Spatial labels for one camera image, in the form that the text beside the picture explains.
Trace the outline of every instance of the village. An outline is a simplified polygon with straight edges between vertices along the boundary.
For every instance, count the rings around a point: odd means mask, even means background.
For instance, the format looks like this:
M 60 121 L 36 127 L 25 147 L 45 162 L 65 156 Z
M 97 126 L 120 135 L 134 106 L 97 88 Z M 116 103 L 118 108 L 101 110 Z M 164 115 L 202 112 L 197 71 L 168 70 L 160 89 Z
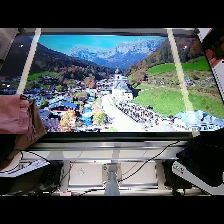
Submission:
M 36 99 L 48 132 L 175 132 L 224 127 L 223 119 L 203 111 L 163 116 L 150 103 L 148 106 L 133 103 L 134 89 L 118 68 L 110 78 L 96 80 L 94 88 L 79 80 L 73 80 L 74 86 L 62 86 L 58 79 L 49 72 L 39 80 L 47 88 L 33 85 L 24 93 L 27 98 Z M 18 77 L 12 80 L 1 77 L 0 91 L 15 94 L 16 89 L 11 88 L 15 82 L 19 82 Z

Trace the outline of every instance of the mountain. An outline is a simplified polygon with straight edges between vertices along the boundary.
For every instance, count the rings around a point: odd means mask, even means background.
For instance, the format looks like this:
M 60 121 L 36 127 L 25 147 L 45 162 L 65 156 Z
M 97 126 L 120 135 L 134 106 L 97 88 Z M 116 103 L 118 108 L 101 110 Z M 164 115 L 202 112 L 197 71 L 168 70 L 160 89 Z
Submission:
M 87 48 L 75 47 L 71 49 L 69 55 L 96 64 L 115 68 L 127 69 L 132 64 L 141 61 L 153 51 L 161 46 L 167 38 L 158 37 L 152 40 L 142 40 L 138 42 L 124 42 L 114 48 Z
M 197 38 L 175 37 L 181 63 L 185 63 L 199 56 L 204 56 L 203 49 Z M 166 39 L 161 46 L 145 59 L 129 67 L 128 72 L 133 73 L 137 70 L 147 70 L 159 64 L 173 63 L 173 55 L 169 40 Z
M 13 78 L 22 74 L 31 42 L 32 39 L 28 36 L 18 36 L 15 38 L 0 71 L 0 76 Z M 72 77 L 79 80 L 83 80 L 89 73 L 95 75 L 96 79 L 101 79 L 102 74 L 105 76 L 105 74 L 114 73 L 114 69 L 109 69 L 84 59 L 68 56 L 48 49 L 38 43 L 30 74 L 44 71 L 59 72 L 67 76 L 67 78 L 70 78 L 73 74 Z

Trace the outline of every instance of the screen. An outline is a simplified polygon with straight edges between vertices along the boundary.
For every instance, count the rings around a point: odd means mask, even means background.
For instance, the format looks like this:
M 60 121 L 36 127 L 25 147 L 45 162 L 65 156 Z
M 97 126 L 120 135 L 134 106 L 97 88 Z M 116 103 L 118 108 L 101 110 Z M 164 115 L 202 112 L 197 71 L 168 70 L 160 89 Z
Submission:
M 1 94 L 16 93 L 32 40 L 16 37 L 0 72 Z M 223 128 L 223 101 L 200 41 L 175 42 L 183 82 L 168 37 L 41 35 L 24 95 L 36 99 L 48 132 Z

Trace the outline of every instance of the sky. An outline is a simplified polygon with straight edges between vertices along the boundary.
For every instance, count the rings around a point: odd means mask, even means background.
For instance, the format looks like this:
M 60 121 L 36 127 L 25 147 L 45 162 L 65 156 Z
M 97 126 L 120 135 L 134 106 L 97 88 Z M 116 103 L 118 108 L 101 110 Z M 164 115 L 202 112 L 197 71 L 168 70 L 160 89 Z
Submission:
M 114 48 L 123 42 L 153 40 L 156 36 L 113 36 L 113 35 L 43 35 L 39 43 L 47 48 L 68 54 L 74 47 Z

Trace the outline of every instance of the television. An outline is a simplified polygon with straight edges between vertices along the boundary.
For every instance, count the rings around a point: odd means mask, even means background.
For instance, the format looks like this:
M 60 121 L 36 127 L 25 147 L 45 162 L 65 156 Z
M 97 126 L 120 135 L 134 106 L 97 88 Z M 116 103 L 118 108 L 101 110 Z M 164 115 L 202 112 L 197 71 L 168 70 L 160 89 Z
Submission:
M 48 136 L 178 139 L 223 128 L 223 100 L 199 38 L 174 32 L 181 83 L 160 30 L 41 34 L 23 94 L 36 99 Z M 16 93 L 33 38 L 15 38 L 1 94 Z

